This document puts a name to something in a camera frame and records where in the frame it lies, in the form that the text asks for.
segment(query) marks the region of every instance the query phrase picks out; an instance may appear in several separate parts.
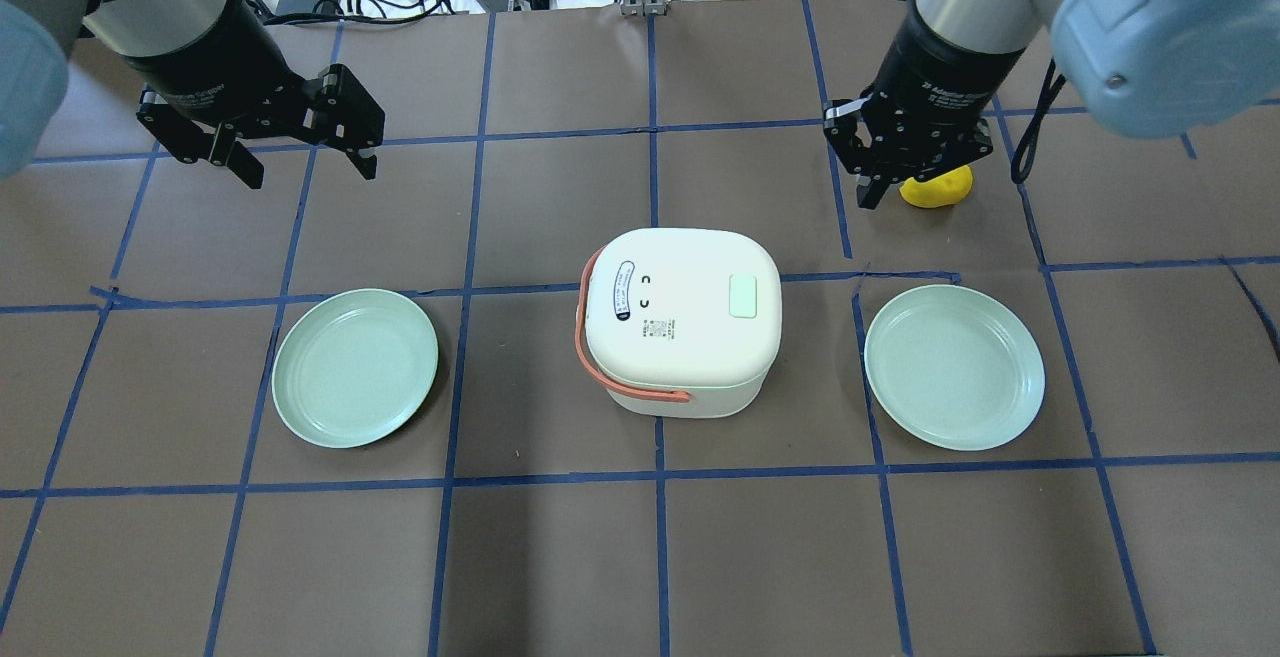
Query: green button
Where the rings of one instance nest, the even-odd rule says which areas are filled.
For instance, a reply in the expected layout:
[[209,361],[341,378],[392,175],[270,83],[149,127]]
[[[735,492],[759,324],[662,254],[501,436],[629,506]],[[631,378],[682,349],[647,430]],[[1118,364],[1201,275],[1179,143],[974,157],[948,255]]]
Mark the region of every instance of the green button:
[[755,277],[728,275],[728,314],[735,318],[755,318]]

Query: yellow fruit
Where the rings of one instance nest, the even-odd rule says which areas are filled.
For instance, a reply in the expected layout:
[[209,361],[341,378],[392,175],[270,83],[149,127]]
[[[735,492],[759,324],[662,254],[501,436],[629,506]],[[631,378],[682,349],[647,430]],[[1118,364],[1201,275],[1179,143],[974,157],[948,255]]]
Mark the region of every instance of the yellow fruit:
[[959,204],[960,200],[969,196],[970,190],[973,190],[973,169],[965,165],[940,174],[928,182],[916,182],[915,178],[908,179],[899,190],[899,195],[908,205],[932,210],[933,207]]

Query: light blue joint cap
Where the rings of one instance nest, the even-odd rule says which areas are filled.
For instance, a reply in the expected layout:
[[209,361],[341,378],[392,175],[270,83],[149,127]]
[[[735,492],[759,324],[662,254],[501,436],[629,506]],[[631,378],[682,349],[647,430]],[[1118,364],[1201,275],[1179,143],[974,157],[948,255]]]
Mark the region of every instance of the light blue joint cap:
[[1171,137],[1280,86],[1280,0],[1062,0],[1059,69],[1103,127]]
[[31,15],[0,0],[0,179],[27,166],[67,95],[67,55]]

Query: plate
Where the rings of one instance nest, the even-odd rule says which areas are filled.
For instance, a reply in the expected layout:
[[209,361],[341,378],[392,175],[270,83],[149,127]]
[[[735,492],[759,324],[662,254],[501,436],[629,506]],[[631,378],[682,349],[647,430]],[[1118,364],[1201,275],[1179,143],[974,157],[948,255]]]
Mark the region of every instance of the plate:
[[1044,362],[1027,325],[965,287],[928,284],[891,300],[867,330],[865,360],[888,416],[948,450],[1005,444],[1044,397]]
[[358,447],[396,432],[435,379],[439,343],[412,300],[355,289],[320,302],[284,337],[271,400],[284,425],[321,447]]

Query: plate rim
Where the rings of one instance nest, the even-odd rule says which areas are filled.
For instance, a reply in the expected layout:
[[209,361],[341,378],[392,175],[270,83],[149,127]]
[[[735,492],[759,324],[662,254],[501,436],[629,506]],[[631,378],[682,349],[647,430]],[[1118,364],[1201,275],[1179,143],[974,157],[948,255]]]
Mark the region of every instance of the plate rim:
[[[415,392],[415,393],[412,393],[412,396],[410,398],[407,398],[407,402],[412,402],[412,405],[413,405],[412,409],[407,410],[404,415],[397,415],[393,419],[389,419],[389,420],[385,420],[384,423],[380,423],[380,428],[376,429],[376,430],[374,430],[374,433],[372,433],[374,437],[371,437],[369,439],[361,438],[361,439],[357,439],[357,441],[353,441],[353,442],[346,442],[346,441],[334,441],[332,443],[317,442],[317,441],[312,439],[311,437],[300,433],[298,429],[296,429],[294,425],[292,424],[292,420],[291,420],[291,418],[288,415],[293,414],[293,410],[287,411],[284,409],[284,406],[280,403],[279,391],[276,389],[276,377],[279,375],[279,370],[280,370],[280,365],[282,364],[284,364],[287,361],[292,364],[292,360],[287,360],[285,359],[285,356],[288,355],[289,338],[293,337],[293,334],[297,332],[297,329],[303,323],[307,321],[307,318],[311,318],[316,311],[319,311],[324,305],[328,305],[329,302],[335,302],[335,301],[339,301],[339,300],[343,300],[343,298],[348,298],[349,300],[353,296],[360,296],[360,295],[379,295],[379,296],[390,295],[390,296],[394,296],[398,300],[401,300],[403,302],[408,302],[410,305],[413,306],[413,310],[421,316],[422,323],[426,324],[428,333],[431,336],[431,342],[433,342],[433,346],[435,347],[435,350],[434,350],[434,352],[431,355],[431,366],[430,366],[430,370],[429,370],[430,371],[430,377],[429,377],[429,379],[426,379],[426,380],[422,382],[422,389],[421,389],[422,393],[421,393],[421,396],[419,396]],[[379,439],[381,439],[381,438],[389,435],[390,433],[396,432],[397,429],[399,429],[401,426],[403,426],[404,423],[407,423],[408,419],[411,416],[413,416],[415,412],[417,412],[417,410],[422,406],[422,402],[426,401],[426,396],[431,392],[431,387],[435,384],[435,375],[439,373],[439,366],[440,366],[440,338],[439,338],[439,334],[435,333],[435,323],[431,321],[430,315],[428,315],[426,311],[422,310],[422,307],[420,307],[416,302],[413,302],[412,300],[410,300],[404,295],[402,295],[399,292],[390,291],[390,289],[381,289],[381,288],[378,288],[378,287],[361,287],[361,288],[357,288],[357,289],[348,289],[346,292],[339,292],[338,295],[334,295],[332,297],[325,297],[320,302],[316,302],[315,305],[312,305],[310,310],[307,310],[306,312],[303,312],[303,315],[301,318],[298,318],[298,321],[293,323],[293,325],[289,328],[289,332],[287,332],[284,334],[284,339],[280,341],[280,346],[279,346],[279,348],[276,348],[275,357],[274,357],[273,364],[271,364],[271,402],[274,402],[274,405],[275,405],[275,412],[276,412],[276,415],[279,415],[280,421],[284,423],[284,426],[289,432],[292,432],[296,437],[301,438],[302,441],[305,441],[305,442],[307,442],[310,444],[315,444],[316,447],[333,448],[333,450],[347,450],[347,448],[351,448],[351,447],[362,447],[365,444],[371,444],[374,442],[378,442]],[[307,421],[307,420],[305,420],[301,416],[297,418],[297,419]]]
[[[881,389],[878,389],[877,384],[876,384],[877,383],[877,378],[873,377],[873,374],[876,373],[876,370],[873,370],[873,366],[872,366],[873,357],[869,356],[870,346],[872,346],[872,336],[876,332],[877,321],[881,320],[882,315],[891,314],[890,307],[892,307],[895,302],[899,302],[900,300],[904,300],[904,298],[910,300],[909,296],[911,296],[914,293],[919,293],[919,292],[924,292],[924,291],[940,291],[940,289],[947,291],[947,292],[951,292],[951,293],[956,293],[954,291],[963,291],[963,292],[966,292],[966,293],[973,293],[973,295],[977,295],[980,300],[983,300],[983,301],[986,301],[986,302],[996,306],[997,314],[1000,314],[1001,316],[1007,316],[1007,318],[1012,319],[1011,324],[1010,323],[1004,323],[1004,320],[1001,320],[1004,323],[1005,328],[1006,329],[1009,329],[1009,328],[1020,329],[1023,333],[1025,333],[1027,338],[1030,339],[1032,347],[1034,347],[1034,350],[1030,352],[1030,355],[1034,356],[1034,368],[1036,368],[1036,370],[1038,373],[1038,379],[1036,380],[1036,400],[1034,400],[1036,409],[1034,410],[1029,410],[1029,415],[1025,419],[1025,424],[1021,424],[1023,423],[1021,419],[1016,420],[1016,423],[1020,425],[1019,429],[1016,432],[1014,432],[1006,439],[1001,439],[998,442],[992,442],[992,439],[987,439],[987,441],[984,441],[984,442],[982,442],[982,443],[979,443],[977,446],[968,446],[968,444],[965,444],[965,446],[956,446],[955,442],[951,442],[951,441],[945,439],[945,438],[940,438],[940,437],[937,437],[934,434],[929,434],[929,433],[924,432],[923,428],[920,428],[919,425],[916,425],[915,423],[913,423],[911,420],[908,420],[905,418],[900,418],[899,415],[895,415],[893,411],[890,410],[888,405],[886,405],[884,401],[881,398]],[[890,419],[892,419],[897,425],[900,425],[902,429],[905,429],[908,433],[910,433],[915,438],[923,439],[924,442],[927,442],[929,444],[933,444],[936,447],[942,447],[942,448],[946,448],[946,450],[954,450],[954,451],[957,451],[957,452],[980,452],[980,451],[984,451],[984,450],[995,450],[996,447],[1001,447],[1001,446],[1004,446],[1006,443],[1012,442],[1020,434],[1023,434],[1024,432],[1027,432],[1027,428],[1029,428],[1029,425],[1032,425],[1032,423],[1036,421],[1036,418],[1039,416],[1039,411],[1041,411],[1041,409],[1044,405],[1044,391],[1046,391],[1046,387],[1047,387],[1047,375],[1044,373],[1044,355],[1041,352],[1039,343],[1036,342],[1036,336],[1032,334],[1032,332],[1028,328],[1028,325],[1012,310],[1010,310],[1005,305],[1005,302],[1001,302],[1000,300],[996,300],[996,297],[992,297],[991,295],[987,295],[984,292],[979,292],[979,291],[973,289],[970,287],[964,287],[961,284],[922,284],[919,287],[913,287],[913,288],[910,288],[910,289],[908,289],[905,292],[901,292],[901,293],[896,295],[895,297],[892,297],[892,300],[890,300],[888,302],[886,302],[884,306],[881,307],[879,311],[876,314],[876,316],[872,318],[872,321],[870,321],[870,324],[867,328],[867,334],[864,337],[863,355],[861,355],[861,357],[863,357],[864,371],[867,374],[867,384],[870,388],[870,392],[873,393],[873,396],[876,397],[876,401],[879,402],[881,407],[883,407],[884,414],[887,414],[890,416]]]

